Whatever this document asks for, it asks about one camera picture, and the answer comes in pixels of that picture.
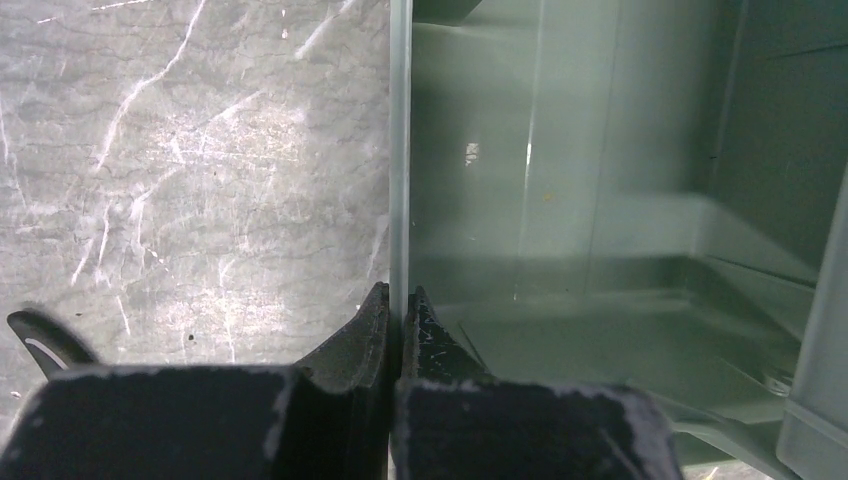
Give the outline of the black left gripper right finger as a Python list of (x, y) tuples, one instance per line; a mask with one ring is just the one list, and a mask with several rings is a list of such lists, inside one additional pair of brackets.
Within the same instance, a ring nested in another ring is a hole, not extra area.
[(439, 321), (408, 301), (395, 387), (400, 479), (679, 479), (670, 428), (632, 388), (494, 377)]

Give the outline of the green toolbox with clear lid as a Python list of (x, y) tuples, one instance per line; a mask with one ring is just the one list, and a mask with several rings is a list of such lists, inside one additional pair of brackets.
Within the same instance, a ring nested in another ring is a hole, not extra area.
[(392, 284), (685, 465), (847, 475), (847, 5), (396, 1)]

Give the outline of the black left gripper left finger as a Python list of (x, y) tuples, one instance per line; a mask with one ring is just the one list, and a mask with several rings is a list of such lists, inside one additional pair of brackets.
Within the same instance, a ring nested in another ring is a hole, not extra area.
[(383, 479), (389, 288), (289, 365), (80, 365), (21, 412), (5, 479)]

